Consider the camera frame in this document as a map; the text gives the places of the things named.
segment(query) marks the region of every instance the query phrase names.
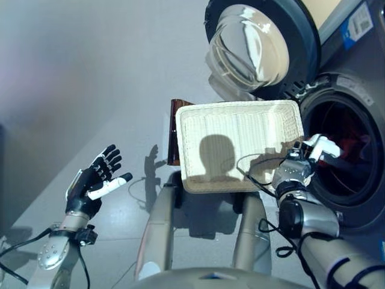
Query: white wicker basket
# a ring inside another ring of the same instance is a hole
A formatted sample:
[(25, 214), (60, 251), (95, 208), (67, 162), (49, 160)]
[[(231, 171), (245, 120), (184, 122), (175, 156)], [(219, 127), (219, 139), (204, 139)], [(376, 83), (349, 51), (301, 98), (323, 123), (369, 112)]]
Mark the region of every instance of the white wicker basket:
[(245, 173), (270, 182), (280, 158), (303, 138), (294, 101), (190, 105), (178, 109), (176, 129), (183, 186), (190, 193), (255, 191)]

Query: robotic arm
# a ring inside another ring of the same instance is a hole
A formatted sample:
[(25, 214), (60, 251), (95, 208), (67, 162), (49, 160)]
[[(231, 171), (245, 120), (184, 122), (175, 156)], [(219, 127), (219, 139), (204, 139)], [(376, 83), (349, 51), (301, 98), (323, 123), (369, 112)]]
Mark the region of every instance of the robotic arm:
[(341, 153), (319, 134), (288, 150), (272, 181), (279, 200), (279, 228), (298, 244), (305, 272), (325, 288), (383, 288), (385, 265), (339, 238), (337, 216), (306, 188), (322, 154), (337, 158)]
[(38, 253), (38, 266), (28, 289), (70, 288), (80, 246), (94, 244), (97, 239), (94, 226), (87, 223), (99, 212), (100, 198), (132, 179), (130, 173), (111, 179), (121, 167), (119, 153), (115, 145), (108, 146), (87, 169), (77, 173), (66, 191), (66, 216), (60, 225), (52, 227), (48, 241)]

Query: label sticker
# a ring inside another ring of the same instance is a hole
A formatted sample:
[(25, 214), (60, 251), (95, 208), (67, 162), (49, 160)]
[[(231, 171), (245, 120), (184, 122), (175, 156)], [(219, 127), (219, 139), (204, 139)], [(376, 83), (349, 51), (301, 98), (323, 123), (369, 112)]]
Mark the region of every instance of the label sticker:
[(373, 28), (373, 21), (364, 2), (347, 20), (342, 23), (340, 28), (343, 38), (343, 45), (346, 50), (352, 47), (362, 36)]
[(374, 100), (368, 95), (368, 93), (365, 91), (365, 89), (361, 85), (356, 83), (355, 81), (353, 81), (347, 77), (338, 76), (337, 77), (337, 85), (352, 90), (354, 93), (356, 93), (362, 99), (362, 101), (367, 106), (370, 107), (371, 105), (373, 105)]

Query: brown object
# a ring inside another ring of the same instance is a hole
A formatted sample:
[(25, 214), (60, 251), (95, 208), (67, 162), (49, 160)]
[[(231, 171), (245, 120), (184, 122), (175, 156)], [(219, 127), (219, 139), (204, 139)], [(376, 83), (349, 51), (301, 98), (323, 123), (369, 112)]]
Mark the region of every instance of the brown object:
[(186, 105), (192, 105), (192, 103), (184, 101), (182, 99), (172, 99), (171, 100), (171, 116), (170, 116), (170, 134), (168, 137), (168, 157), (167, 164), (169, 166), (179, 166), (179, 151), (178, 151), (178, 141), (176, 136), (176, 111), (180, 107)]

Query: black cable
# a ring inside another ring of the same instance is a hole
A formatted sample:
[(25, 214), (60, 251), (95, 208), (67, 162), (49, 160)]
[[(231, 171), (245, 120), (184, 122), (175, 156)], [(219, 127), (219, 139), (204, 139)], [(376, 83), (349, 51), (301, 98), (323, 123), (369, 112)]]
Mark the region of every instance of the black cable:
[(114, 285), (112, 285), (111, 289), (114, 289), (114, 288), (116, 287), (116, 285), (119, 284), (119, 282), (126, 276), (126, 274), (127, 274), (128, 272), (130, 272), (130, 270), (133, 268), (133, 266), (134, 266), (136, 263), (137, 263), (137, 262), (135, 261), (135, 262), (133, 262), (133, 263), (131, 264), (130, 267), (128, 267), (128, 269), (123, 273), (123, 275), (119, 278), (119, 280), (116, 281)]
[[(246, 178), (248, 178), (255, 186), (257, 186), (260, 190), (262, 190), (264, 193), (266, 193), (266, 194), (268, 194), (269, 196), (271, 196), (271, 197), (273, 197), (273, 198), (277, 198), (277, 196), (274, 194), (274, 193), (272, 193), (272, 192), (270, 192), (267, 188), (265, 188), (265, 186), (267, 186), (267, 185), (271, 185), (271, 182), (269, 182), (269, 183), (266, 183), (266, 184), (263, 184), (263, 183), (261, 183), (261, 182), (259, 182), (259, 181), (257, 181), (255, 178), (253, 178), (249, 173), (245, 173), (240, 167), (239, 167), (239, 162), (243, 159), (243, 158), (246, 158), (246, 157), (249, 157), (249, 156), (252, 156), (252, 155), (257, 155), (257, 154), (251, 154), (251, 155), (246, 155), (246, 156), (244, 156), (244, 157), (242, 157), (242, 158), (240, 158), (237, 162), (236, 162), (236, 169), (241, 173), (241, 174), (243, 174)], [(259, 162), (257, 162), (257, 163), (255, 163), (255, 164), (253, 164), (251, 167), (250, 167), (250, 169), (249, 169), (249, 171), (251, 171), (251, 169), (253, 168), (253, 167), (255, 167), (255, 166), (258, 166), (258, 165), (260, 165), (260, 164), (263, 164), (263, 163), (266, 163), (266, 162), (268, 162), (268, 161), (275, 161), (275, 160), (281, 160), (281, 163), (282, 163), (282, 161), (284, 161), (285, 159), (284, 158), (280, 158), (280, 157), (276, 157), (276, 158), (267, 158), (267, 159), (265, 159), (265, 160), (262, 160), (262, 161), (259, 161)]]
[(269, 196), (273, 197), (273, 198), (277, 198), (277, 196), (275, 194), (273, 194), (272, 192), (270, 192), (267, 188), (265, 188), (261, 183), (259, 183), (256, 179), (254, 179), (252, 176), (250, 175), (246, 175), (246, 177), (257, 187), (259, 187), (264, 193), (268, 194)]
[(85, 265), (85, 261), (84, 261), (83, 256), (82, 256), (82, 252), (80, 250), (80, 245), (77, 244), (76, 248), (78, 250), (78, 255), (79, 255), (80, 263), (82, 263), (82, 266), (83, 266), (83, 269), (84, 269), (85, 278), (87, 279), (87, 289), (90, 289), (90, 284), (91, 284), (91, 282), (90, 282), (90, 275), (88, 274), (87, 265)]
[[(263, 229), (262, 228), (262, 224), (263, 223), (266, 223), (268, 224), (270, 227), (272, 227), (272, 229)], [(313, 272), (311, 271), (311, 269), (309, 268), (309, 266), (307, 265), (306, 263), (306, 260), (303, 258), (302, 254), (299, 254), (299, 249), (297, 247), (297, 245), (288, 237), (285, 236), (285, 234), (276, 226), (274, 226), (272, 223), (270, 223), (269, 221), (267, 221), (267, 219), (261, 219), (259, 221), (259, 224), (258, 224), (258, 230), (260, 230), (260, 232), (262, 233), (270, 233), (270, 232), (274, 232), (274, 231), (277, 231), (283, 238), (286, 239), (286, 241), (288, 241), (291, 245), (291, 247), (289, 246), (282, 246), (282, 247), (278, 247), (276, 249), (276, 255), (277, 257), (279, 258), (287, 258), (288, 256), (290, 256), (293, 252), (297, 252), (297, 256), (298, 258), (300, 259), (301, 261), (301, 265), (302, 265), (302, 268), (304, 269), (305, 273), (307, 275), (309, 275), (309, 277), (311, 278), (312, 282), (313, 282), (313, 285), (316, 289), (321, 289), (318, 285), (318, 282), (313, 274)], [(303, 236), (300, 240), (300, 244), (302, 243), (303, 239), (306, 237)]]
[[(2, 251), (0, 253), (0, 258), (2, 258), (5, 254), (13, 251), (13, 250), (16, 250), (17, 248), (20, 248), (22, 246), (25, 246), (25, 245), (28, 245), (28, 244), (31, 244), (33, 242), (36, 242), (37, 240), (43, 238), (44, 236), (48, 235), (49, 233), (52, 232), (52, 229), (51, 228), (48, 228), (48, 229), (45, 229), (42, 233), (40, 233), (38, 236), (36, 236), (35, 238), (32, 238), (28, 241), (25, 241), (25, 242), (22, 242), (22, 243), (19, 243), (17, 245), (14, 245), (12, 247), (9, 247), (8, 249)], [(14, 272), (13, 270), (9, 269), (7, 266), (5, 266), (3, 263), (0, 262), (0, 268), (3, 269), (4, 272), (8, 273), (9, 275), (11, 275), (12, 277), (16, 278), (17, 280), (23, 282), (25, 285), (28, 285), (28, 280), (25, 279), (24, 277), (21, 277), (19, 274), (17, 274), (16, 272)]]

